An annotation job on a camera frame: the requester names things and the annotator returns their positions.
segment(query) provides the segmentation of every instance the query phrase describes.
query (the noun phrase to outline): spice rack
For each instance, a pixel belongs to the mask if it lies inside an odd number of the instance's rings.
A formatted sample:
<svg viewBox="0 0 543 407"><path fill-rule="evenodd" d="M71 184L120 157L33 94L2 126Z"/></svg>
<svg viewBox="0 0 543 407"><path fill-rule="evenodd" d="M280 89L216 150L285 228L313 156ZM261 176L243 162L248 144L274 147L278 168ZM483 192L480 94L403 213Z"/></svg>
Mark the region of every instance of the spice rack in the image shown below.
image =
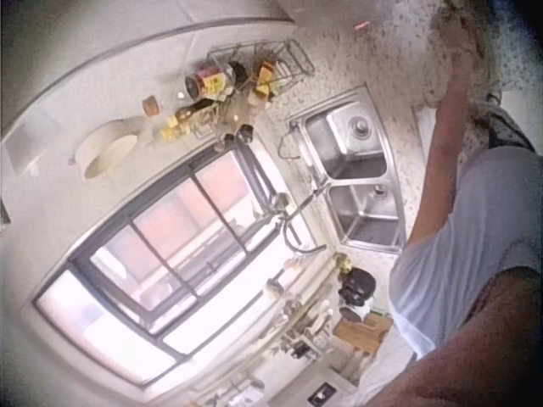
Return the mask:
<svg viewBox="0 0 543 407"><path fill-rule="evenodd" d="M273 77L269 81L259 80L261 79L259 78L260 66L265 60L271 60L275 63ZM244 67L247 74L244 81L236 81L231 70L223 69L232 62ZM313 63L295 40L236 44L214 48L208 52L207 58L201 66L215 66L221 69L232 83L232 88L228 89L227 95L218 97L218 99L223 99L222 101L213 102L208 123L194 131L198 139L209 138L212 135L220 139L224 136L221 134L220 122L230 108L234 95L250 92L256 86L268 86L269 89L273 89L273 98L269 100L272 103L274 98L280 97L307 76L315 74Z"/></svg>

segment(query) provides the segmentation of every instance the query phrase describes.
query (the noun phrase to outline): gray shirt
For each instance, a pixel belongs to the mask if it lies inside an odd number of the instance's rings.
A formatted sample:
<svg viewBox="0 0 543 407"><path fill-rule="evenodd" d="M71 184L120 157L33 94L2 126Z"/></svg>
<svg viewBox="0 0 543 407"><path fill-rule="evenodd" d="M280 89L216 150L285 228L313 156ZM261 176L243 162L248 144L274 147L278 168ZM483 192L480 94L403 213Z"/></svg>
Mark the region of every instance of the gray shirt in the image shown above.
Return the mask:
<svg viewBox="0 0 543 407"><path fill-rule="evenodd" d="M526 149L494 148L466 166L445 226L408 247L390 275L395 323L419 359L458 331L500 271L541 273L542 203L543 160Z"/></svg>

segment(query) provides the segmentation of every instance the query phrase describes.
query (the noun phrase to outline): window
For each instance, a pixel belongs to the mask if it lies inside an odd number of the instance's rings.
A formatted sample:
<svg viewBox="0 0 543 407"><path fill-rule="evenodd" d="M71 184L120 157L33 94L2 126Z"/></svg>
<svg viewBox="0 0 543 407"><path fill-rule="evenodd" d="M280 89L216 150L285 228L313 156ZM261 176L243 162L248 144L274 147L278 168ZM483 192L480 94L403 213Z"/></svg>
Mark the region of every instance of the window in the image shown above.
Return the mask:
<svg viewBox="0 0 543 407"><path fill-rule="evenodd" d="M148 386L201 360L292 256L273 194L249 147L206 149L93 233L35 304L91 358Z"/></svg>

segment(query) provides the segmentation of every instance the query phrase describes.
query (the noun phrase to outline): white wall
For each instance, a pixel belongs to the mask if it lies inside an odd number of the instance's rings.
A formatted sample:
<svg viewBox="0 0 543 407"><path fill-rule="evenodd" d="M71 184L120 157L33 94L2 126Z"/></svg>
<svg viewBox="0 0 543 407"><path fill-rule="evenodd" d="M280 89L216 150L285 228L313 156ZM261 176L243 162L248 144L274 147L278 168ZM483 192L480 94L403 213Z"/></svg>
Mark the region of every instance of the white wall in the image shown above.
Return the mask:
<svg viewBox="0 0 543 407"><path fill-rule="evenodd" d="M287 19L275 0L23 0L3 4L2 129L80 64L165 31L238 19Z"/></svg>
<svg viewBox="0 0 543 407"><path fill-rule="evenodd" d="M4 141L2 198L12 225L0 235L2 305L23 325L23 330L8 327L4 340L9 363L17 365L16 377L25 378L29 398L48 394L40 405L55 407L81 405L82 399L88 405L107 405L102 400L110 399L107 387L124 393L134 390L64 342L29 301L81 236L142 184L205 142L187 137L157 148L141 142L115 171L84 181L79 168L68 165L82 138L105 121L141 115L143 98L171 92L179 78L174 74L188 70L210 47L285 38L293 29L281 22L229 25L132 48L61 83L32 105ZM38 343L33 330L40 331L46 343ZM60 344L64 347L58 360L50 349ZM70 374L62 362L65 358L77 360L92 380ZM125 400L120 403L130 405Z"/></svg>

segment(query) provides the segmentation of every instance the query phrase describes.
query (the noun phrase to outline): wire rack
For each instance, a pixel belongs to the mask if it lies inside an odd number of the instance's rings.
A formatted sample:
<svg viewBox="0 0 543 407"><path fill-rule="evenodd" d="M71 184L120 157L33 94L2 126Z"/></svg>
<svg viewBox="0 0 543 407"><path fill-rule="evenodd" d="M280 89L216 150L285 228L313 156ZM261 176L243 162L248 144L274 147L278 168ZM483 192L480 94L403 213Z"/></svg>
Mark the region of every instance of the wire rack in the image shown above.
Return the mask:
<svg viewBox="0 0 543 407"><path fill-rule="evenodd" d="M273 79L267 82L258 82L261 63L271 60L275 63ZM236 61L247 72L247 79L241 83L235 81L224 67ZM202 66L216 65L228 77L233 84L233 92L246 93L258 85L268 85L274 90L274 95L280 97L289 91L298 82L307 76L315 74L315 66L310 61L307 53L295 40L258 42L249 44L236 44L228 47L211 49ZM220 118L226 113L232 100L230 95L223 95L224 101L217 101L210 111L211 118L207 125L196 130L195 135L199 139L208 138L211 134L221 136L218 126Z"/></svg>

